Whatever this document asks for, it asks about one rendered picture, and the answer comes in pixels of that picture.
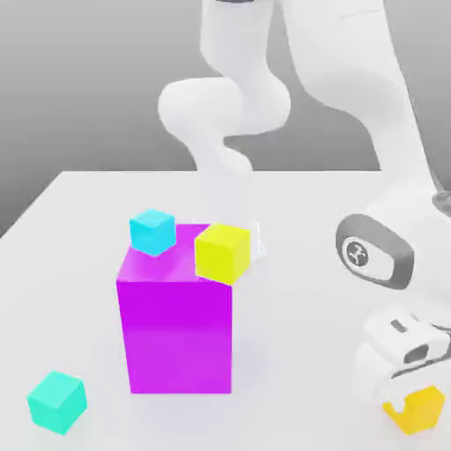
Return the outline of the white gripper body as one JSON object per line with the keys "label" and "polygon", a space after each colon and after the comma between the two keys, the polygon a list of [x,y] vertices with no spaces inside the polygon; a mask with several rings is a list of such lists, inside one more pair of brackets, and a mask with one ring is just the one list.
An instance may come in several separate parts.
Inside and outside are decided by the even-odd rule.
{"label": "white gripper body", "polygon": [[402,370],[364,342],[359,346],[352,376],[353,392],[365,403],[390,402],[394,394],[406,396],[434,386],[445,395],[451,393],[451,358],[420,368]]}

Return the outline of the small orange cube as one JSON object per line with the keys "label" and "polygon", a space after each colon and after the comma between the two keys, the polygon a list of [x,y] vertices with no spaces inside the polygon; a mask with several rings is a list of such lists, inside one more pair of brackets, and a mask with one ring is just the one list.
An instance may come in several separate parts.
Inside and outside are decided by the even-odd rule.
{"label": "small orange cube", "polygon": [[405,434],[414,434],[437,425],[445,400],[440,390],[430,386],[407,395],[402,412],[397,412],[390,402],[384,403],[382,409]]}

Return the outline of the small yellow cube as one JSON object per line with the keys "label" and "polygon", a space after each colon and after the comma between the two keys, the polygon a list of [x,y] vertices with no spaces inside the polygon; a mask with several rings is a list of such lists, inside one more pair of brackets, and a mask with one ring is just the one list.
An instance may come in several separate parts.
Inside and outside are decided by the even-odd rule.
{"label": "small yellow cube", "polygon": [[225,285],[234,285],[250,265],[248,229],[212,224],[195,238],[195,272]]}

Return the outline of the small cyan cube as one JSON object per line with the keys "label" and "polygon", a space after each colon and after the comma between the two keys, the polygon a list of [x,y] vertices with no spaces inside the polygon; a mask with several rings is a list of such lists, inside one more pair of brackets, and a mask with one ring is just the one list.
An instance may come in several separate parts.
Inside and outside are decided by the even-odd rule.
{"label": "small cyan cube", "polygon": [[142,253],[159,256],[176,243],[175,217],[157,210],[147,210],[129,221],[131,246]]}

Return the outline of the small turquoise cube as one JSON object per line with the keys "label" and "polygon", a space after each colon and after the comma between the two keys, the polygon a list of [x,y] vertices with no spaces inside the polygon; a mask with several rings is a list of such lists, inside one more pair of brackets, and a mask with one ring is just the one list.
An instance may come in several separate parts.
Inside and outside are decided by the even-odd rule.
{"label": "small turquoise cube", "polygon": [[51,371],[26,396],[32,421],[64,435],[87,408],[85,384],[78,377]]}

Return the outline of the large magenta box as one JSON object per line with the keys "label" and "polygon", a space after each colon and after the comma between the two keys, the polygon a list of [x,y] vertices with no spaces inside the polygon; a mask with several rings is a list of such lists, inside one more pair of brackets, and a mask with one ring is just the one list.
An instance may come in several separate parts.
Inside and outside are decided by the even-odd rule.
{"label": "large magenta box", "polygon": [[195,273],[195,238],[206,227],[178,225],[160,256],[124,256],[116,290],[134,394],[232,391],[233,290]]}

